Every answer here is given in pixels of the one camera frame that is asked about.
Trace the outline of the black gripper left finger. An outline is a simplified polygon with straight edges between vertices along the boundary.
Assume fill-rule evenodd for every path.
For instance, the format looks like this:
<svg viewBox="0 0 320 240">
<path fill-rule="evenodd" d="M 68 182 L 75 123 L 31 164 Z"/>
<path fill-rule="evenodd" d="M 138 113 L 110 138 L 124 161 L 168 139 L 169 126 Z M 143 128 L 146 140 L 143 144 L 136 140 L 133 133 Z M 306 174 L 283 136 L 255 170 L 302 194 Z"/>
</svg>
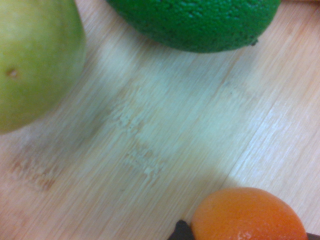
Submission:
<svg viewBox="0 0 320 240">
<path fill-rule="evenodd" d="M 194 235 L 187 222 L 181 219 L 176 222 L 174 231 L 167 240 L 194 240 Z"/>
</svg>

